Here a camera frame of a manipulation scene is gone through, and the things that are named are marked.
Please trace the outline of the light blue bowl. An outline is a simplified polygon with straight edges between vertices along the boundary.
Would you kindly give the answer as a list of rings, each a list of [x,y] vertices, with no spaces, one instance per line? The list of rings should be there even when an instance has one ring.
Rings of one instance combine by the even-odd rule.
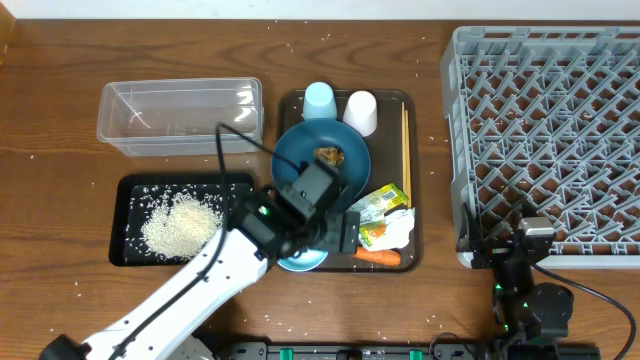
[[[298,252],[295,256],[280,259],[277,264],[291,272],[307,272],[321,265],[328,253],[322,250],[308,249]]]

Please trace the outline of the brown mushroom food scrap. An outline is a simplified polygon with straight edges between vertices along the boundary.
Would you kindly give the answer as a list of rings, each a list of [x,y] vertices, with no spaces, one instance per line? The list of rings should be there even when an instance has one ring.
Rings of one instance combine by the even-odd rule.
[[[335,146],[316,148],[314,157],[334,167],[342,166],[345,161],[343,150]]]

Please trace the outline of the dark blue plate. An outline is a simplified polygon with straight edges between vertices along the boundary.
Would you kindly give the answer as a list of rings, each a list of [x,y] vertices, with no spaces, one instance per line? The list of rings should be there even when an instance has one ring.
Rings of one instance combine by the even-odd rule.
[[[348,186],[334,205],[335,211],[347,210],[362,193],[371,173],[371,157],[363,138],[348,125],[337,120],[316,119],[303,121],[278,139],[274,152],[295,165],[312,164],[320,148],[337,147],[344,154],[344,162],[337,167]]]

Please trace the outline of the pile of white rice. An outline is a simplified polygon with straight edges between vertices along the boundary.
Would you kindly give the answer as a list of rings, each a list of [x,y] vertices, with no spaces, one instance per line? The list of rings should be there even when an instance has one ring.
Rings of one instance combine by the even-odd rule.
[[[137,185],[124,226],[127,265],[183,264],[223,223],[219,184]]]

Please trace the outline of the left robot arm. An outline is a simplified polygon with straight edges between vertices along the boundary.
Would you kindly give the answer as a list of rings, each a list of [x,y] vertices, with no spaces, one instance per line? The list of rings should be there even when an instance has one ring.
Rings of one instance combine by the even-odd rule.
[[[133,311],[78,344],[62,334],[47,359],[166,359],[273,262],[308,249],[353,254],[360,215],[336,212],[326,195],[282,190],[248,194],[202,250]]]

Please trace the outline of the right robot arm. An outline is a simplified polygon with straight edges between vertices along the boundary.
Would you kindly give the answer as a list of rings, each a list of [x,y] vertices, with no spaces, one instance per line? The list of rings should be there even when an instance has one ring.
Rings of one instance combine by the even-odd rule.
[[[549,256],[556,233],[546,217],[524,217],[508,239],[481,237],[467,204],[462,205],[459,241],[472,254],[473,269],[493,273],[492,306],[505,332],[471,352],[475,359],[558,359],[554,341],[568,336],[573,293],[550,282],[537,283],[533,267]]]

